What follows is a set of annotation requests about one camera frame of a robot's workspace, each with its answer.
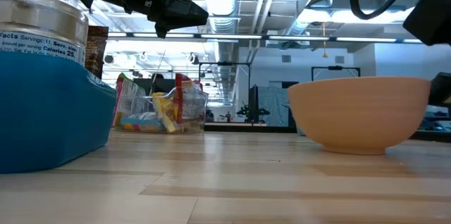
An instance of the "desk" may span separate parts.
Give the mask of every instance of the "desk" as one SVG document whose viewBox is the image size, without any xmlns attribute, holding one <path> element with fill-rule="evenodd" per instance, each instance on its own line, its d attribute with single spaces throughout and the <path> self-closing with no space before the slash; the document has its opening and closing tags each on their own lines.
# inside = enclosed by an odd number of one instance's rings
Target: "desk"
<svg viewBox="0 0 451 224">
<path fill-rule="evenodd" d="M 385 156 L 295 134 L 112 132 L 56 170 L 0 175 L 0 223 L 451 223 L 451 144 Z"/>
</svg>

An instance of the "ceramic bowl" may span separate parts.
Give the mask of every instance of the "ceramic bowl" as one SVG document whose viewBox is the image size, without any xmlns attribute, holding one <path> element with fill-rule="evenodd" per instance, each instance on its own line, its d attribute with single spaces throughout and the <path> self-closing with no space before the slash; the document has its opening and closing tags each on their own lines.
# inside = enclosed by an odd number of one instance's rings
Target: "ceramic bowl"
<svg viewBox="0 0 451 224">
<path fill-rule="evenodd" d="M 384 154 L 418 129 L 430 88 L 415 77 L 356 77 L 294 85 L 288 97 L 299 128 L 324 150 Z"/>
</svg>

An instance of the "blue container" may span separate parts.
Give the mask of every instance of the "blue container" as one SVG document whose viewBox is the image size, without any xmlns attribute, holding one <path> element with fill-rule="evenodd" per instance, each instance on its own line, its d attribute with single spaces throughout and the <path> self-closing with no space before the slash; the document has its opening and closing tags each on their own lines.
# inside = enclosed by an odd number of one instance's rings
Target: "blue container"
<svg viewBox="0 0 451 224">
<path fill-rule="evenodd" d="M 56 168 L 108 141 L 116 91 L 81 65 L 0 52 L 0 173 Z"/>
</svg>

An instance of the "wooden table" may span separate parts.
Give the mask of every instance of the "wooden table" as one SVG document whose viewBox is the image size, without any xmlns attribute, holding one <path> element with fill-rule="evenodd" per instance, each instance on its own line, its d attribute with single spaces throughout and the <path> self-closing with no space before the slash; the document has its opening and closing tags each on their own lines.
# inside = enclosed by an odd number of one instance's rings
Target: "wooden table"
<svg viewBox="0 0 451 224">
<path fill-rule="evenodd" d="M 352 156 L 294 134 L 112 132 L 59 169 L 0 175 L 0 223 L 451 223 L 451 144 Z"/>
</svg>

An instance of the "nutrition facts label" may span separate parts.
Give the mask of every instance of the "nutrition facts label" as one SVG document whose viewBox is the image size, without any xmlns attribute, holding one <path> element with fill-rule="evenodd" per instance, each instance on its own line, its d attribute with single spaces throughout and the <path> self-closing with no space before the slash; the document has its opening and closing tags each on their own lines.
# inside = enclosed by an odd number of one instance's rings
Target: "nutrition facts label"
<svg viewBox="0 0 451 224">
<path fill-rule="evenodd" d="M 0 30 L 0 51 L 55 56 L 85 66 L 85 50 L 57 39 Z"/>
</svg>

